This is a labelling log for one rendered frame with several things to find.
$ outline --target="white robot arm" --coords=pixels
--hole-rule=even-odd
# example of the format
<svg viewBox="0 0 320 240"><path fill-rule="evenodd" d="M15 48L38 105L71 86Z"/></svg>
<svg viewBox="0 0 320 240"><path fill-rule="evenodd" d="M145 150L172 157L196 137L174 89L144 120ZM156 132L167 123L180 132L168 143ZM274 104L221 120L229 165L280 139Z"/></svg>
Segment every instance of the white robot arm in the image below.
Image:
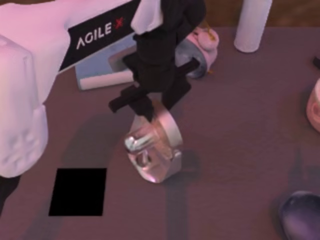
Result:
<svg viewBox="0 0 320 240"><path fill-rule="evenodd" d="M0 6L0 176L11 178L23 174L43 154L48 143L44 102L57 74L87 57L78 56L76 61L66 63L71 46L76 48L73 50L76 53L118 26L108 20L103 27L85 32L77 42L73 42L69 30L79 26L79 31L81 24L121 6L135 11L139 3L132 28L142 34L162 24L161 11L148 0L56 0ZM142 25L141 18L151 19L144 13L155 13L149 21L151 25ZM123 35L129 33L128 26L122 30Z"/></svg>

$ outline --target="white roll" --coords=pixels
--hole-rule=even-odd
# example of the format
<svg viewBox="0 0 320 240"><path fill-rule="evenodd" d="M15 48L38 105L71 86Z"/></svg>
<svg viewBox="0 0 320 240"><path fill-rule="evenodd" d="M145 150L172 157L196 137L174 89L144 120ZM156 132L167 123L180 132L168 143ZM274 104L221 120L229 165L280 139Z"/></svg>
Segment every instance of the white roll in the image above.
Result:
<svg viewBox="0 0 320 240"><path fill-rule="evenodd" d="M134 81L133 73L130 70L82 78L79 80L81 90L103 88L118 84L126 84Z"/></svg>
<svg viewBox="0 0 320 240"><path fill-rule="evenodd" d="M243 0L234 40L236 49L253 53L260 47L273 0Z"/></svg>

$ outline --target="black square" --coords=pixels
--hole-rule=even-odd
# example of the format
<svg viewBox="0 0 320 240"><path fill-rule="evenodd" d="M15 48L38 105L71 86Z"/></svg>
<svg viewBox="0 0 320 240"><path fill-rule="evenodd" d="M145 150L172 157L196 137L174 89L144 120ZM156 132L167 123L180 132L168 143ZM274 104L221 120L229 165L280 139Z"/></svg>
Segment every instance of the black square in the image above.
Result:
<svg viewBox="0 0 320 240"><path fill-rule="evenodd" d="M59 168L49 216L102 216L106 168Z"/></svg>

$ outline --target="table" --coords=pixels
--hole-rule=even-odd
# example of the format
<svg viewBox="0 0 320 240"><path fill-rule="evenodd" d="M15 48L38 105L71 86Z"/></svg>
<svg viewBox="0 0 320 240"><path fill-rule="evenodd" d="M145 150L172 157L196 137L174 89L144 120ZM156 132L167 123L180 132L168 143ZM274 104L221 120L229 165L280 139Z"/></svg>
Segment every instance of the table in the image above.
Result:
<svg viewBox="0 0 320 240"><path fill-rule="evenodd" d="M134 115L108 109L125 86L80 92L69 70L46 103L47 149L6 200L1 240L280 240L279 202L320 192L320 134L305 115L320 29L267 28L253 54L234 48L235 28L216 31L213 74L172 110L181 173L143 180L122 142ZM103 216L48 216L57 168L108 169Z"/></svg>

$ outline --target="wooden background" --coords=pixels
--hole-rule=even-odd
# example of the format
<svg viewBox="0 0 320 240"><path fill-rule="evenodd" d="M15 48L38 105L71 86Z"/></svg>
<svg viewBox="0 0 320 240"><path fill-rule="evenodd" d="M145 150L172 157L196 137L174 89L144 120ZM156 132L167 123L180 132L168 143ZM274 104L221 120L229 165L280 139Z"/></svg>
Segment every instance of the wooden background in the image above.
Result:
<svg viewBox="0 0 320 240"><path fill-rule="evenodd" d="M9 2L34 4L47 1L0 0L0 5ZM210 25L213 27L237 25L242 0L205 0L205 2L207 5L206 20ZM274 0L267 25L273 27L320 27L320 0Z"/></svg>

